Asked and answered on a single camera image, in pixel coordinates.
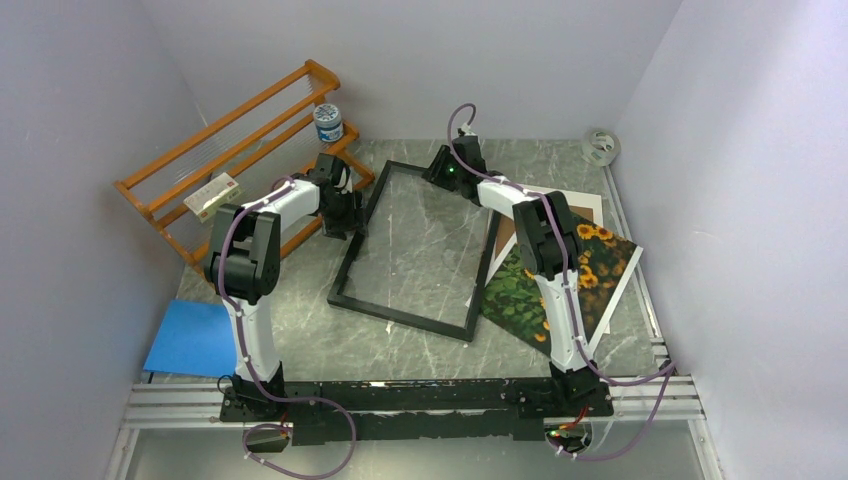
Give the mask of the black picture frame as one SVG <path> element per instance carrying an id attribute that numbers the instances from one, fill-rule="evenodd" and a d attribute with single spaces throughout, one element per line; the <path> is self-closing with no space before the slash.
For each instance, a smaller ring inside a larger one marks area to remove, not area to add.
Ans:
<path id="1" fill-rule="evenodd" d="M 420 314 L 399 310 L 388 305 L 379 305 L 374 301 L 361 300 L 356 298 L 353 294 L 347 294 L 345 292 L 347 287 L 353 285 L 354 277 L 352 275 L 352 270 L 356 265 L 356 262 L 365 259 L 363 249 L 365 248 L 366 241 L 376 237 L 376 234 L 373 233 L 375 227 L 369 228 L 368 235 L 357 233 L 353 237 L 348 251 L 342 260 L 338 274 L 332 284 L 327 301 L 330 305 L 357 313 L 363 313 L 381 320 L 388 320 L 395 324 L 420 329 L 429 333 L 434 333 L 460 341 L 471 342 L 476 333 L 483 289 L 487 279 L 487 274 L 490 271 L 490 261 L 494 256 L 496 236 L 498 227 L 501 224 L 501 219 L 502 216 L 498 213 L 490 215 L 488 230 L 485 235 L 485 243 L 481 252 L 481 259 L 472 283 L 472 290 L 470 292 L 470 299 L 467 307 L 468 313 L 465 315 L 462 326 L 451 325 L 442 320 L 427 318 Z"/>

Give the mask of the white mat board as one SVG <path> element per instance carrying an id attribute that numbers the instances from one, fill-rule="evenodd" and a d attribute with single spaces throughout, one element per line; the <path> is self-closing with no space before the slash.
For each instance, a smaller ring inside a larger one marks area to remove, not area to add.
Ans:
<path id="1" fill-rule="evenodd" d="M 597 194 L 582 193 L 582 192 L 575 192 L 575 191 L 566 191 L 566 190 L 563 190 L 563 194 L 566 197 L 566 200 L 569 204 L 570 209 L 571 209 L 572 206 L 578 206 L 578 205 L 592 206 L 592 205 L 600 204 L 602 206 L 602 197 L 600 195 L 597 195 Z M 495 241 L 496 241 L 498 227 L 495 229 Z M 494 257 L 494 248 L 495 248 L 495 243 L 494 243 L 494 247 L 493 247 L 492 258 L 490 259 L 490 264 L 491 264 L 491 261 Z M 490 264 L 489 264 L 489 269 L 488 269 L 488 273 L 487 273 L 487 276 L 486 276 L 485 285 L 488 285 L 491 282 L 491 280 L 494 278 L 495 274 L 498 271 L 501 270 L 502 264 L 495 269 L 493 269 L 490 266 Z"/>

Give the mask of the sunflower photo print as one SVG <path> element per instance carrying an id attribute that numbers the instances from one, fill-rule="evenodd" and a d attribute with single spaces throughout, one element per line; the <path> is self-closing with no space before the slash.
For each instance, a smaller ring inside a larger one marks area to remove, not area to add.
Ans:
<path id="1" fill-rule="evenodd" d="M 575 214 L 583 252 L 578 257 L 578 300 L 592 355 L 609 332 L 616 305 L 635 270 L 642 248 Z M 481 315 L 544 354 L 550 353 L 545 301 L 534 275 L 524 267 L 518 244 L 482 294 Z"/>

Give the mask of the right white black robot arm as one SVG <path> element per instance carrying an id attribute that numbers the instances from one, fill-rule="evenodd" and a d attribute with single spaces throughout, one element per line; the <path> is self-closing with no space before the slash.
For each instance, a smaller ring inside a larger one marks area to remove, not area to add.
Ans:
<path id="1" fill-rule="evenodd" d="M 487 171 L 472 134 L 441 146 L 424 178 L 513 221 L 521 259 L 538 285 L 549 324 L 550 402 L 561 414 L 577 413 L 601 382 L 587 352 L 578 301 L 582 247 L 565 195 L 534 191 Z"/>

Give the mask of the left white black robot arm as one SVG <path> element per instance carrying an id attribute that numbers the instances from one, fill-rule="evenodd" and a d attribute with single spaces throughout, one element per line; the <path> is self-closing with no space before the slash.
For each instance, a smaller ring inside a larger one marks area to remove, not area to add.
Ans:
<path id="1" fill-rule="evenodd" d="M 313 168 L 282 178 L 259 199 L 221 205 L 213 220 L 204 276 L 229 314 L 238 355 L 233 390 L 262 420 L 286 406 L 267 298 L 280 277 L 282 234 L 305 217 L 320 220 L 329 238 L 365 232 L 363 195 L 341 158 L 321 154 Z"/>

